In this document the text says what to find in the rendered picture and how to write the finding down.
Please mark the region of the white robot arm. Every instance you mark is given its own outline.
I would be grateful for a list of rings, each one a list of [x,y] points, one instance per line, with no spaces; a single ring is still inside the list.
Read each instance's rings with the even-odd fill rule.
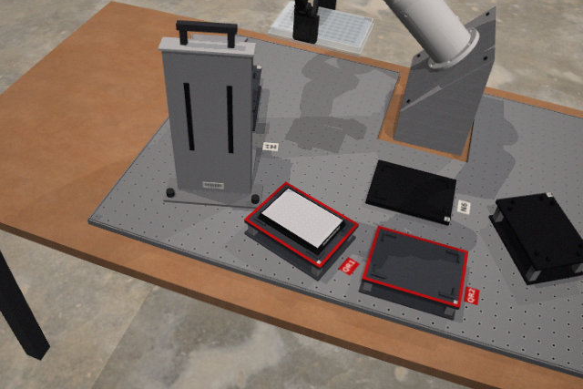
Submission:
[[[435,72],[460,62],[478,42],[477,30],[465,29],[444,0],[384,1],[430,56],[428,66]]]

